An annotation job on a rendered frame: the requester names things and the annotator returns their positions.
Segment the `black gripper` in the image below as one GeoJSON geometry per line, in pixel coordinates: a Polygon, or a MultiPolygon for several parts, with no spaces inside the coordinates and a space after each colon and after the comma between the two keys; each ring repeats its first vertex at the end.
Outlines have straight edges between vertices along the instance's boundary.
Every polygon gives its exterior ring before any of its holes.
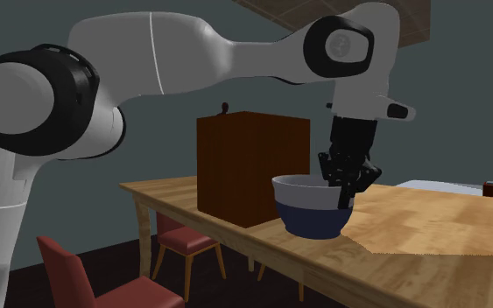
{"type": "Polygon", "coordinates": [[[382,170],[365,159],[373,145],[377,130],[376,120],[335,116],[330,134],[329,152],[318,154],[320,171],[328,186],[340,186],[339,209],[353,206],[357,193],[365,192],[381,175],[382,170]],[[346,163],[360,165],[344,173],[338,168],[346,163]]]}

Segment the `white and blue bowl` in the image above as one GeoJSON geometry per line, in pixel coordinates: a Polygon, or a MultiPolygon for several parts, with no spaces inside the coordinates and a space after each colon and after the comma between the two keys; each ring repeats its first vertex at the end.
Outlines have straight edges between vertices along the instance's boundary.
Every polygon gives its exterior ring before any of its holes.
{"type": "Polygon", "coordinates": [[[299,237],[326,240],[341,235],[354,198],[329,186],[320,174],[282,175],[271,180],[278,214],[285,229],[299,237]]]}

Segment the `red chair with wooden legs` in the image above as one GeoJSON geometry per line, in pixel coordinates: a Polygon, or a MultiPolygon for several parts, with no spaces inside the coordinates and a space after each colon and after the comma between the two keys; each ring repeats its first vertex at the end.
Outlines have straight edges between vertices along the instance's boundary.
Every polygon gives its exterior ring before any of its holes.
{"type": "Polygon", "coordinates": [[[185,308],[185,300],[141,276],[97,297],[79,256],[47,236],[37,238],[55,308],[185,308]]]}
{"type": "Polygon", "coordinates": [[[159,244],[158,257],[151,279],[155,280],[162,265],[165,252],[171,250],[185,258],[184,301],[189,300],[191,275],[194,258],[207,250],[214,249],[219,269],[223,279],[227,278],[222,258],[221,243],[187,227],[170,217],[157,213],[157,241],[159,244]]]}

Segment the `dark brown box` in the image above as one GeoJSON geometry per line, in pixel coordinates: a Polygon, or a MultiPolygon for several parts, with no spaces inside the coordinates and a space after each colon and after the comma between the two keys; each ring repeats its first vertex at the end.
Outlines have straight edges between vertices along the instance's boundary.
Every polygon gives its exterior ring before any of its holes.
{"type": "Polygon", "coordinates": [[[256,112],[199,118],[197,208],[249,228],[279,217],[271,180],[310,172],[310,121],[256,112]]]}

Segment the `light wooden table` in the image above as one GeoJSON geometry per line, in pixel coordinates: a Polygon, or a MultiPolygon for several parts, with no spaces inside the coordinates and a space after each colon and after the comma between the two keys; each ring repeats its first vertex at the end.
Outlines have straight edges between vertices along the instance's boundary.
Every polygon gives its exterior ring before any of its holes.
{"type": "Polygon", "coordinates": [[[281,220],[243,228],[202,213],[194,177],[130,182],[140,272],[159,211],[348,308],[493,308],[493,198],[373,185],[340,236],[300,238],[281,220]]]}

